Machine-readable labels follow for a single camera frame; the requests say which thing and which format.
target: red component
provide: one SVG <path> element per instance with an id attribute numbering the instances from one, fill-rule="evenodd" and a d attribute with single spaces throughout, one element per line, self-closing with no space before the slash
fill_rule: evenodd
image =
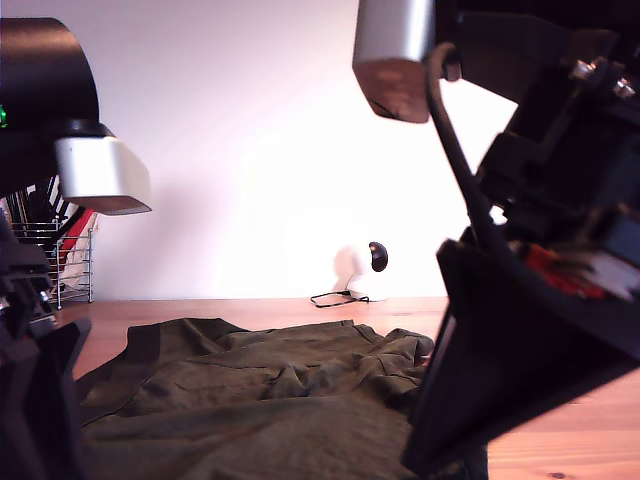
<path id="1" fill-rule="evenodd" d="M 577 277 L 554 271 L 557 255 L 539 245 L 532 245 L 525 259 L 527 266 L 538 272 L 549 285 L 566 295 L 602 299 L 606 292 L 602 287 L 585 282 Z"/>
<path id="2" fill-rule="evenodd" d="M 79 237 L 82 235 L 84 231 L 84 227 L 89 223 L 91 219 L 91 215 L 93 215 L 93 210 L 87 209 L 84 214 L 80 217 L 80 219 L 76 222 L 76 224 L 71 227 L 69 233 L 67 233 L 66 237 L 62 243 L 60 244 L 60 266 L 62 267 L 67 262 L 67 255 L 76 246 L 77 238 L 69 238 L 69 237 Z"/>

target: black cylinder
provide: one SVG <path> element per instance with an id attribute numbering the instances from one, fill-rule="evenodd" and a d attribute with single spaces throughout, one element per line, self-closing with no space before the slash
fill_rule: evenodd
<path id="1" fill-rule="evenodd" d="M 6 130 L 61 119 L 99 120 L 98 94 L 80 44 L 53 18 L 0 20 L 0 104 Z"/>

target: green fabric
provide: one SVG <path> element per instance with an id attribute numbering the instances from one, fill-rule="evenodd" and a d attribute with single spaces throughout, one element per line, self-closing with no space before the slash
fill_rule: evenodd
<path id="1" fill-rule="evenodd" d="M 400 458 L 429 338 L 352 321 L 134 329 L 79 381 L 81 410 L 115 411 L 83 429 L 94 480 L 411 477 Z"/>

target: metal wire rack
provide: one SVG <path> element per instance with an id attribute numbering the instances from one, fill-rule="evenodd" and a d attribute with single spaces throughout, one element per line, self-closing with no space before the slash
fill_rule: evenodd
<path id="1" fill-rule="evenodd" d="M 43 246 L 49 235 L 59 228 L 57 220 L 52 223 L 13 224 L 19 242 L 39 246 Z M 68 240 L 76 241 L 72 248 L 65 246 Z M 45 253 L 53 282 L 53 288 L 47 295 L 49 303 L 60 310 L 69 301 L 93 302 L 93 230 L 89 229 L 87 235 L 77 237 L 65 235 Z"/>

